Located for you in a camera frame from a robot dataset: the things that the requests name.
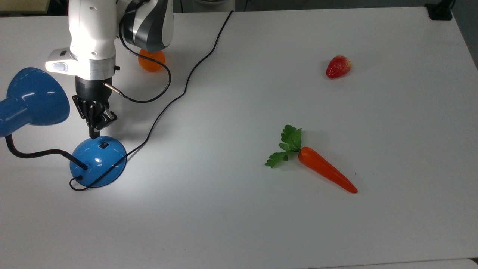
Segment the orange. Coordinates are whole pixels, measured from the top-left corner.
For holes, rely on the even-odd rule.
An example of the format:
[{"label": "orange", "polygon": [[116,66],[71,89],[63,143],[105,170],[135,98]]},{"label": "orange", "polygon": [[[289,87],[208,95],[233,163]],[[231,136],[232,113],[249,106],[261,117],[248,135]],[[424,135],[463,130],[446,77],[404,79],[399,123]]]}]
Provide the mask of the orange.
[{"label": "orange", "polygon": [[[162,63],[164,63],[164,61],[166,60],[166,58],[164,57],[164,53],[162,51],[151,53],[151,52],[148,52],[144,49],[141,49],[140,55],[155,59],[155,60],[160,61]],[[150,61],[150,60],[143,59],[141,57],[138,57],[138,62],[140,63],[140,66],[148,72],[156,72],[156,71],[158,71],[159,69],[162,68],[162,66],[160,64],[155,63],[155,62]]]}]

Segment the green leaf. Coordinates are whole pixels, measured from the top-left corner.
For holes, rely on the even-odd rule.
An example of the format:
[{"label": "green leaf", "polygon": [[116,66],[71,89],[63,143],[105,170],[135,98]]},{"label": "green leaf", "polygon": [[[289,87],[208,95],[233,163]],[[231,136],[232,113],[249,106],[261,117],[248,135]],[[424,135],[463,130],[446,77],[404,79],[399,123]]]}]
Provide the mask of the green leaf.
[{"label": "green leaf", "polygon": [[280,161],[287,161],[288,160],[288,155],[291,154],[291,153],[292,153],[292,151],[273,153],[272,155],[269,156],[269,159],[267,160],[265,165],[270,166],[271,168],[273,168]]},{"label": "green leaf", "polygon": [[290,125],[286,125],[281,134],[281,140],[285,144],[279,144],[283,150],[292,150],[299,152],[301,149],[302,129],[296,129]]}]

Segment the strawberry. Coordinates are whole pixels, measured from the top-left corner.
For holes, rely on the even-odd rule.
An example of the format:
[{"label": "strawberry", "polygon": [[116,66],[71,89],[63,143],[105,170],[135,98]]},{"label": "strawberry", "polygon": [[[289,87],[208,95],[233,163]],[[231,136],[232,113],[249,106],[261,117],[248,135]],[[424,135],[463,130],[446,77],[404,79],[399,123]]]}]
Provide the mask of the strawberry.
[{"label": "strawberry", "polygon": [[343,55],[335,56],[327,66],[326,75],[329,78],[338,78],[350,71],[352,62]]}]

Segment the cable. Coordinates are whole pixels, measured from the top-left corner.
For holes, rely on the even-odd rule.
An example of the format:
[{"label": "cable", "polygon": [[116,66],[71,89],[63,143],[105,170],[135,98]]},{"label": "cable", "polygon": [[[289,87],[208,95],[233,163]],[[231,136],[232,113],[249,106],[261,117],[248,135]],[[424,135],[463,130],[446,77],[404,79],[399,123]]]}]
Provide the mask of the cable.
[{"label": "cable", "polygon": [[151,126],[151,129],[149,130],[148,132],[148,135],[146,136],[146,139],[144,140],[143,143],[141,143],[139,146],[137,146],[136,148],[134,148],[132,151],[128,152],[125,156],[123,156],[121,159],[119,159],[114,165],[112,165],[105,173],[103,173],[103,175],[101,175],[98,179],[96,179],[93,183],[91,183],[90,185],[88,185],[87,187],[84,187],[83,189],[76,189],[72,186],[72,181],[73,180],[76,180],[76,179],[80,179],[80,178],[72,178],[70,180],[70,187],[75,190],[75,191],[86,191],[88,189],[91,189],[91,186],[95,185],[98,181],[100,181],[101,179],[103,179],[107,174],[109,174],[118,164],[120,164],[122,161],[124,161],[129,155],[133,154],[134,152],[136,152],[137,150],[141,149],[144,145],[146,145],[146,143],[149,141],[150,137],[151,137],[151,134],[156,126],[156,124],[158,123],[159,119],[161,118],[161,116],[164,114],[164,112],[174,103],[176,102],[178,99],[180,99],[181,97],[183,97],[186,92],[187,92],[187,86],[189,85],[189,80],[194,72],[194,70],[196,70],[196,68],[204,61],[206,60],[213,52],[214,50],[216,49],[216,46],[217,46],[217,43],[219,42],[219,37],[221,36],[221,33],[222,33],[222,30],[224,29],[224,27],[226,26],[229,18],[231,17],[231,14],[233,13],[233,11],[229,12],[229,15],[228,17],[226,18],[226,20],[224,21],[224,24],[222,25],[221,27],[221,30],[219,31],[219,33],[217,34],[217,38],[216,38],[216,41],[214,42],[214,46],[212,48],[212,50],[204,57],[202,58],[201,60],[199,60],[199,62],[193,67],[193,69],[191,70],[191,72],[189,73],[189,76],[187,77],[187,80],[186,80],[186,85],[185,85],[185,88],[184,88],[184,91],[181,95],[179,95],[178,97],[174,98],[171,102],[169,102],[169,104],[166,105],[166,107],[161,111],[161,113],[159,113],[159,115],[156,117],[156,119],[154,120],[152,126]]},{"label": "cable", "polygon": [[61,156],[67,158],[74,164],[78,165],[81,167],[83,170],[87,170],[88,166],[84,163],[82,163],[80,160],[77,158],[73,157],[73,155],[69,154],[68,152],[60,149],[48,149],[44,151],[39,151],[39,152],[34,152],[34,153],[23,153],[18,151],[15,148],[15,144],[13,143],[13,137],[12,135],[7,135],[5,137],[5,140],[7,141],[7,147],[10,150],[10,152],[15,155],[16,157],[23,158],[23,159],[32,159],[32,158],[38,158],[38,157],[43,157],[46,155],[51,155],[51,154],[60,154]]},{"label": "cable", "polygon": [[159,65],[161,65],[162,67],[164,67],[164,69],[166,70],[166,72],[168,72],[168,84],[166,85],[166,87],[164,88],[164,90],[158,94],[156,97],[152,98],[152,99],[149,99],[149,100],[136,100],[136,99],[133,99],[133,98],[130,98],[128,97],[127,95],[125,95],[123,92],[118,92],[119,95],[121,95],[122,97],[130,100],[131,102],[135,102],[135,103],[149,103],[149,102],[152,102],[158,98],[160,98],[164,93],[166,93],[166,91],[168,90],[169,88],[169,85],[171,84],[171,71],[169,70],[169,68],[162,62],[158,61],[158,60],[155,60],[153,58],[149,58],[149,57],[146,57],[146,56],[143,56],[143,55],[140,55],[136,52],[134,52],[133,50],[131,50],[127,45],[126,43],[124,42],[124,37],[123,37],[123,31],[122,31],[122,28],[123,28],[123,18],[119,21],[119,39],[121,40],[121,43],[123,44],[123,46],[126,48],[127,51],[129,51],[130,53],[132,53],[133,55],[135,55],[136,57],[140,57],[140,58],[143,58],[143,59],[146,59],[146,60],[149,60],[149,61],[152,61],[152,62],[155,62]]}]

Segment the orange carrot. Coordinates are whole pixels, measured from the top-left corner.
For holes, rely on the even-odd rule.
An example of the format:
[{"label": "orange carrot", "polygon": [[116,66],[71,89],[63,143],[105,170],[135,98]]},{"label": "orange carrot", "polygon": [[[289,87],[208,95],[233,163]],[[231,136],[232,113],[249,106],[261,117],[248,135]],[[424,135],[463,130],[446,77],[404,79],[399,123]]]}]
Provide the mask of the orange carrot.
[{"label": "orange carrot", "polygon": [[281,134],[283,144],[279,147],[284,152],[276,152],[269,156],[265,165],[273,168],[280,161],[287,161],[291,153],[299,153],[299,161],[305,166],[322,175],[324,178],[338,184],[348,192],[357,193],[357,188],[340,173],[335,167],[327,162],[313,149],[305,146],[301,147],[302,129],[296,129],[290,125],[286,125]]}]

